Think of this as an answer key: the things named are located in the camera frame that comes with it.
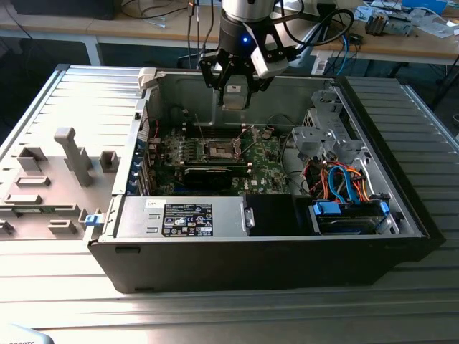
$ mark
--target blue cable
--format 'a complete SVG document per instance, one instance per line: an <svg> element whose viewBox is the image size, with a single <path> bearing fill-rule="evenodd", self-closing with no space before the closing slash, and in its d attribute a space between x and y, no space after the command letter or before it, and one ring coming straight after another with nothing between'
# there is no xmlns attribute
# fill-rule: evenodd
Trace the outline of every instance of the blue cable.
<svg viewBox="0 0 459 344"><path fill-rule="evenodd" d="M346 60L347 60L347 52L349 51L349 44L348 44L347 39L346 39L346 37L344 35L343 35L343 40L344 40L344 59L343 59L343 63L341 64L341 68L336 73L336 75L340 75L341 72L343 71L344 65L346 64Z"/></svg>
<svg viewBox="0 0 459 344"><path fill-rule="evenodd" d="M352 188L351 176L349 175L349 172L346 171L346 169L341 166L335 166L329 172L328 184L329 184L331 193L335 195L336 198L341 201L341 203L346 203L346 200L344 199L344 197L336 192L335 186L333 184L333 175L335 174L335 172L337 172L337 170L341 170L341 172L343 172L344 180L346 181L347 194L349 195L349 198L351 199L351 201L354 201L356 204L359 204L360 203L359 197L357 197L356 193L354 192Z"/></svg>

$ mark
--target black plastic part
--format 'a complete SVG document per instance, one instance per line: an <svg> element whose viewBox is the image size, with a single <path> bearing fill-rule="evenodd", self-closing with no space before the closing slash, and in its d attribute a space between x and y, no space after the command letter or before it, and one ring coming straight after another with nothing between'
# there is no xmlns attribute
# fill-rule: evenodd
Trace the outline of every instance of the black plastic part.
<svg viewBox="0 0 459 344"><path fill-rule="evenodd" d="M11 0L18 14L86 16L111 20L121 9L122 0Z"/></svg>
<svg viewBox="0 0 459 344"><path fill-rule="evenodd" d="M291 237L313 233L308 206L311 198L291 195L246 195L246 207L252 209L255 226L250 237Z"/></svg>
<svg viewBox="0 0 459 344"><path fill-rule="evenodd" d="M225 11L220 16L219 49L237 57L250 59L257 47L244 24L230 19Z"/></svg>
<svg viewBox="0 0 459 344"><path fill-rule="evenodd" d="M232 185L233 173L221 168L188 168L184 173L187 188L197 190L228 190Z"/></svg>

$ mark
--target blue latch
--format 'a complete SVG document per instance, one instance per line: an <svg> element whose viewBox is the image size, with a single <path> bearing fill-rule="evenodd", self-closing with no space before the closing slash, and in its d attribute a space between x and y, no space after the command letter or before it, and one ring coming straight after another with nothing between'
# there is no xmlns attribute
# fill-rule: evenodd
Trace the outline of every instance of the blue latch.
<svg viewBox="0 0 459 344"><path fill-rule="evenodd" d="M103 226L103 214L87 215L85 219L85 225L94 227Z"/></svg>
<svg viewBox="0 0 459 344"><path fill-rule="evenodd" d="M389 215L390 213L390 210L389 210L389 206L387 205L386 202L381 202L379 204L379 207L381 208L382 212L384 213L384 215Z"/></svg>
<svg viewBox="0 0 459 344"><path fill-rule="evenodd" d="M317 215L341 215L339 204L335 202L317 202L313 206L314 214Z"/></svg>

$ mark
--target desk leg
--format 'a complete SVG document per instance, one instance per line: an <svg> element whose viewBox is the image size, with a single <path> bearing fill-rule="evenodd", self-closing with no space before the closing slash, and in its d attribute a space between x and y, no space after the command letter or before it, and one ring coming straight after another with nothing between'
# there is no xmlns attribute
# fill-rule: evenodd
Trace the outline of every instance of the desk leg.
<svg viewBox="0 0 459 344"><path fill-rule="evenodd" d="M316 56L316 61L314 61L313 69L311 74L322 75L325 72L325 67L327 65L328 59L333 55L332 50L313 50L311 55Z"/></svg>
<svg viewBox="0 0 459 344"><path fill-rule="evenodd" d="M91 65L103 66L102 52L100 51L97 38L95 38L95 36L86 36L83 39L83 43L85 43Z"/></svg>

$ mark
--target black cable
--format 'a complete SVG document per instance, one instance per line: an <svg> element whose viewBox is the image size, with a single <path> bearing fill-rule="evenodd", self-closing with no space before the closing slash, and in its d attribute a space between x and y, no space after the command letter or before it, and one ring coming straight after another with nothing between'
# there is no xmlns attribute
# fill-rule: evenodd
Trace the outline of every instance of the black cable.
<svg viewBox="0 0 459 344"><path fill-rule="evenodd" d="M3 4L3 7L5 8L5 10L6 10L8 16L9 16L11 19L13 19L13 21L16 23L16 25L17 25L17 26L18 26L18 27L19 27L19 28L20 28L20 29L21 29L30 39L31 39L31 41L33 42L33 44L37 45L38 48L48 56L48 58L49 58L51 64L52 64L53 67L54 67L54 66L57 64L57 63L55 62L55 59L54 59L46 50L44 50L44 49L35 41L35 39L33 39L33 37L29 34L29 32L27 32L26 29L25 29L24 27L22 27L22 25L21 25L12 15L11 15L11 13L9 13L8 7L6 6L5 3Z"/></svg>
<svg viewBox="0 0 459 344"><path fill-rule="evenodd" d="M445 86L445 81L447 78L449 78L449 76L451 75L451 72L454 70L454 67L456 66L456 63L458 63L458 60L459 60L459 54L458 56L456 57L456 59L454 60L454 63L453 65L451 66L450 70L448 71L448 73L446 74L446 76L443 78L442 82L440 83L440 86L439 88L437 89L437 92L435 93L434 95L434 98L432 100L432 104L431 104L431 108L432 110L434 110L437 105L442 101L442 99L446 96L446 94L449 92L450 88L453 86L454 82L459 78L459 71L458 73L454 76L453 80L451 82L449 82L446 86Z"/></svg>
<svg viewBox="0 0 459 344"><path fill-rule="evenodd" d="M304 2L303 0L298 0L301 7L300 7L300 10L298 11L297 14L302 14L304 12ZM280 13L282 14L282 18L285 18L285 8L284 8L284 0L280 0ZM304 42L297 39L295 36L292 35L292 33L290 32L289 28L287 27L287 23L286 22L283 22L283 25L284 25L284 30L285 32L287 32L287 35L296 43L298 44L303 44Z"/></svg>
<svg viewBox="0 0 459 344"><path fill-rule="evenodd" d="M272 120L274 117L277 117L277 116L284 117L286 120L292 123L295 127L297 126L295 122L289 116L284 115L283 113L276 113L275 115L272 115L271 117L269 117L268 120L266 121L266 126L270 124L270 120Z"/></svg>
<svg viewBox="0 0 459 344"><path fill-rule="evenodd" d="M453 124L454 124L454 126L459 127L459 113L456 113L453 116Z"/></svg>
<svg viewBox="0 0 459 344"><path fill-rule="evenodd" d="M204 38L204 42L202 43L202 51L204 51L206 49L207 40L209 39L210 33L212 32L212 29L214 28L214 0L210 0L210 11L211 11L211 14L210 14L210 28L209 28L209 31L206 34L206 38Z"/></svg>
<svg viewBox="0 0 459 344"><path fill-rule="evenodd" d="M459 54L458 56L456 57L456 59L454 60L454 63L453 65L451 66L450 70L448 71L448 73L446 73L446 76L445 78L443 79L441 85L443 85L443 83L446 81L446 79L450 76L451 72L453 71L454 67L456 66L456 63L458 63L458 60L459 60Z"/></svg>
<svg viewBox="0 0 459 344"><path fill-rule="evenodd" d="M333 19L335 22L338 22L339 24L342 25L343 29L346 27L346 25L344 25L343 23L343 18L341 17L341 15L339 14L339 21L336 21L335 19ZM333 68L333 74L335 74L335 66L336 66L336 62L338 61L338 58L339 58L339 55L341 55L341 53L343 52L344 48L346 47L346 43L344 43L344 40L343 40L343 45L341 46L341 50L339 51L339 53L336 55L335 59L333 60L333 62L328 66L328 68L323 72L325 75L330 72L331 68Z"/></svg>
<svg viewBox="0 0 459 344"><path fill-rule="evenodd" d="M341 55L341 53L343 52L344 50L344 47L346 45L344 44L344 41L343 41L343 46L341 47L341 50L339 51L339 53L335 56L333 62L328 66L328 68L323 72L324 75L326 75L328 72L330 72L330 69L333 68L333 73L335 72L335 64L336 64L336 61L338 60L339 58L339 55Z"/></svg>
<svg viewBox="0 0 459 344"><path fill-rule="evenodd" d="M282 147L282 151L280 152L280 167L282 168L282 171L283 171L283 173L285 174L285 177L286 177L291 183L293 183L295 186L298 187L298 190L300 191L301 194L307 194L307 195L310 196L310 194L309 194L304 188L302 188L300 184L298 184L296 181L294 181L294 180L290 177L290 175L291 175L292 173L301 173L302 171L297 170L297 171L291 171L291 172L287 173L287 171L285 170L285 166L284 166L284 153L285 153L285 149L287 148L287 142L288 142L289 138L291 138L291 137L292 137L292 132L290 131L290 133L288 134L287 138L286 138L285 141L284 141L284 145L283 145L283 147Z"/></svg>
<svg viewBox="0 0 459 344"><path fill-rule="evenodd" d="M122 7L121 7L121 12L123 12L123 14L124 14L125 16L128 16L129 18L134 18L134 19L152 19L152 18L158 18L158 17L160 17L160 16L167 16L168 14L172 14L172 13L175 13L175 12L178 12L178 11L184 11L185 9L187 9L187 7L181 7L181 8L179 8L179 9L175 9L175 10L173 10L173 11L169 11L169 12L163 13L163 14L158 14L158 15L156 15L156 16L132 16L132 15L127 14L126 12L124 12L123 6L122 6Z"/></svg>
<svg viewBox="0 0 459 344"><path fill-rule="evenodd" d="M312 43L312 40L314 39L314 37L322 30L322 26L325 23L327 23L329 19L332 19L334 16L336 16L337 14L340 14L340 13L347 14L349 16L350 22L349 22L348 26L343 31L341 31L336 36L333 36L332 38L326 39L325 41ZM328 44L328 43L334 41L335 39L337 39L337 38L343 36L344 34L346 34L350 30L350 28L351 28L353 23L354 23L354 14L351 11L349 11L348 9L336 9L335 11L331 12L330 14L328 14L328 16L326 16L325 18L322 19L322 21L319 23L319 25L313 31L313 33L309 37L309 39L306 42L304 42L303 46L298 50L298 53L299 54L302 53L307 47L318 47L318 46L325 45L325 44Z"/></svg>
<svg viewBox="0 0 459 344"><path fill-rule="evenodd" d="M303 10L304 10L304 4L301 0L299 0L301 3L302 3L302 10L301 10L301 13L303 13ZM280 13L282 14L282 17L285 16L285 8L284 8L284 1L283 0L280 0ZM349 22L349 25L342 31L340 32L339 34L337 34L336 36L330 38L330 39L326 39L325 41L321 41L321 42L316 42L316 43L312 43L312 40L314 39L314 37L322 30L323 26L328 23L329 19L332 19L334 16L336 16L337 14L340 14L340 13L343 13L343 14L347 14L350 18L350 22ZM309 39L306 41L306 42L303 42L299 39L297 39L296 37L294 37L292 35L292 33L290 32L287 24L284 22L284 29L285 29L285 32L287 32L287 35L296 43L298 44L301 44L302 47L299 49L299 52L303 52L307 47L317 47L317 46L320 46L320 45L325 45L325 44L328 44L332 41L334 41L335 39L339 38L340 36L344 35L345 33L348 32L348 30L351 28L352 24L354 23L354 14L349 11L348 9L336 9L334 10L333 12L331 12L330 14L328 14L325 18L323 18L320 22L319 22L319 25L316 27L316 29L313 31L312 35L309 37Z"/></svg>
<svg viewBox="0 0 459 344"><path fill-rule="evenodd" d="M197 4L197 9L196 9L196 29L197 29L197 34L198 34L198 41L197 41L197 48L198 48L198 56L199 56L199 51L200 51L200 48L199 48L199 0L197 0L196 2ZM197 59L197 62L196 62L196 68L198 69L199 68L199 58Z"/></svg>
<svg viewBox="0 0 459 344"><path fill-rule="evenodd" d="M191 33L191 16L188 16L188 31L186 32L186 42L188 44L188 64L191 69L191 43L189 41L189 35Z"/></svg>

